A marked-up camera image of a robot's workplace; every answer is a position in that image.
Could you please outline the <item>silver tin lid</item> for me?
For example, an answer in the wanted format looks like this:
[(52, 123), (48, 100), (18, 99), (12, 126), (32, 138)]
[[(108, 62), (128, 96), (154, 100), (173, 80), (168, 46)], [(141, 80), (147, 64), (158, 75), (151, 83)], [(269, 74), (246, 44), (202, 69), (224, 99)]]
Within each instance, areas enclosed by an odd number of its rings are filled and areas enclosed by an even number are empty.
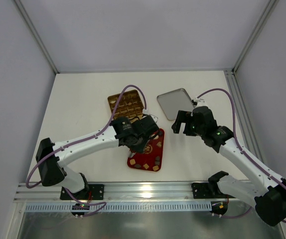
[(169, 121), (177, 117), (179, 110), (191, 112), (192, 99), (184, 88), (179, 88), (156, 97), (163, 113)]

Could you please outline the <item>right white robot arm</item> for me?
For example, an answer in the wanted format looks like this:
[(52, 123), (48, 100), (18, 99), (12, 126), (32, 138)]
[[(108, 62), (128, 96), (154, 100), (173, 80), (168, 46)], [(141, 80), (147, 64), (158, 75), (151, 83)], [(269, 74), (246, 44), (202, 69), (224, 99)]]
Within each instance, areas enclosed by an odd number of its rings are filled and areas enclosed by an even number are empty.
[(232, 162), (251, 181), (248, 185), (223, 171), (212, 176), (219, 192), (237, 198), (253, 207), (259, 217), (269, 226), (276, 226), (286, 219), (286, 179), (259, 161), (226, 126), (218, 126), (212, 111), (196, 107), (191, 112), (178, 111), (172, 125), (179, 133), (199, 136), (204, 143)]

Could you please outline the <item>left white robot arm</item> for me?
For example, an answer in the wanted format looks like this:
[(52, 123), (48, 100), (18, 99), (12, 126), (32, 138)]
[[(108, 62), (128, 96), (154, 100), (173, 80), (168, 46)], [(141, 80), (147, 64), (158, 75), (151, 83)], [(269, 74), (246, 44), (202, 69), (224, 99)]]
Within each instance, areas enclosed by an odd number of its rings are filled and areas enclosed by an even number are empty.
[(43, 139), (36, 154), (41, 184), (44, 187), (61, 186), (76, 198), (81, 198), (89, 191), (89, 184), (82, 173), (69, 168), (77, 159), (97, 151), (127, 147), (132, 152), (143, 153), (153, 134), (159, 131), (157, 117), (143, 116), (131, 122), (127, 117), (119, 117), (104, 128), (62, 142)]

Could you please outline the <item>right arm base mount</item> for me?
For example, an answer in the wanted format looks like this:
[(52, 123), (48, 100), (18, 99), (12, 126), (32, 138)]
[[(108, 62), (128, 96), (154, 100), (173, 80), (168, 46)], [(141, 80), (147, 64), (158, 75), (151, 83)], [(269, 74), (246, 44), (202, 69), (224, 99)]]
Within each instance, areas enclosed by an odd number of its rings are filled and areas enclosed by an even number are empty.
[(192, 183), (192, 194), (193, 199), (210, 199), (212, 197), (212, 193), (209, 189), (208, 183)]

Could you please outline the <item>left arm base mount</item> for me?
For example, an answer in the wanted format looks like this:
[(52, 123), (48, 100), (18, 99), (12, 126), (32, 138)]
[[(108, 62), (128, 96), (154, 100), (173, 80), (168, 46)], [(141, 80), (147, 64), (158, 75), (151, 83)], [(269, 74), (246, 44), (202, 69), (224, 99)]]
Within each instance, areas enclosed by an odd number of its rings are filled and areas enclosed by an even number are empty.
[[(104, 184), (88, 184), (81, 191), (71, 194), (77, 200), (103, 200), (104, 186)], [(60, 200), (73, 200), (64, 187), (61, 188)]]

